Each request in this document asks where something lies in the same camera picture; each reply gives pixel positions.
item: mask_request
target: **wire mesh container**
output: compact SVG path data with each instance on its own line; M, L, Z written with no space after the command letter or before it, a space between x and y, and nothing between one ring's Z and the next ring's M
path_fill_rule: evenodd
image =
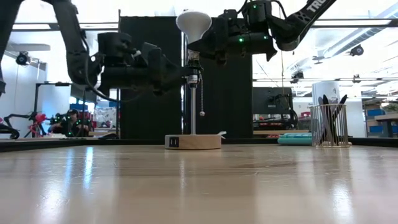
M346 105L311 107L312 146L349 147Z

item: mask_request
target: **white cylinder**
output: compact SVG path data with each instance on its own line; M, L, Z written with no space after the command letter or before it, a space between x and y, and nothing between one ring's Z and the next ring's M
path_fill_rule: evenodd
M323 95L329 100L329 103L339 103L340 101L340 85L338 82L318 82L312 84L312 103L314 106L319 105L319 97Z

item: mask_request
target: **table surface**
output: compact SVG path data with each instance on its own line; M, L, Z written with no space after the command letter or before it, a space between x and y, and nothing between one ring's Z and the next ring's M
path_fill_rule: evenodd
M80 146L0 154L0 223L398 223L398 150Z

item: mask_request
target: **label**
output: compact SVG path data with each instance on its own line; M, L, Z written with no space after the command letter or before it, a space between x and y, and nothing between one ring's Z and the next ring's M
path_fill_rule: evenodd
M307 7L308 11L317 12L319 8L325 3L327 0L314 0L309 7Z

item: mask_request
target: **black divider panel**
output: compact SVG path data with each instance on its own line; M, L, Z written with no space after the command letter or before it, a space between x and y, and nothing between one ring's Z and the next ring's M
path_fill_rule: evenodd
M252 60L250 56L229 57L225 67L215 61L201 59L203 72L204 117L200 112L200 91L197 89L197 134L226 131L227 138L252 138ZM186 88L186 108L190 108L190 89ZM190 132L190 113L184 121Z
M175 17L122 17L121 32L132 36L140 49L144 42L160 47L173 63L181 65L181 32ZM131 90L122 90L121 99L135 97ZM137 100L121 105L121 137L123 139L164 139L166 134L181 134L181 91L176 89L156 97L151 91Z

